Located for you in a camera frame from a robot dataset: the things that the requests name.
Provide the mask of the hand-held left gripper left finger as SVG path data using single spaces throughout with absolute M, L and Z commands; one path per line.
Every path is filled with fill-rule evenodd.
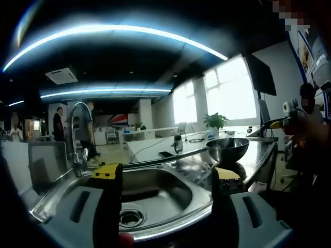
M 119 247 L 122 164 L 102 166 L 57 205 L 43 229 L 60 247 Z

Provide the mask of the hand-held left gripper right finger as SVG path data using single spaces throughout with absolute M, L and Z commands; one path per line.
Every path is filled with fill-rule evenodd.
M 212 169 L 212 236 L 221 247 L 287 247 L 293 229 L 233 171 Z

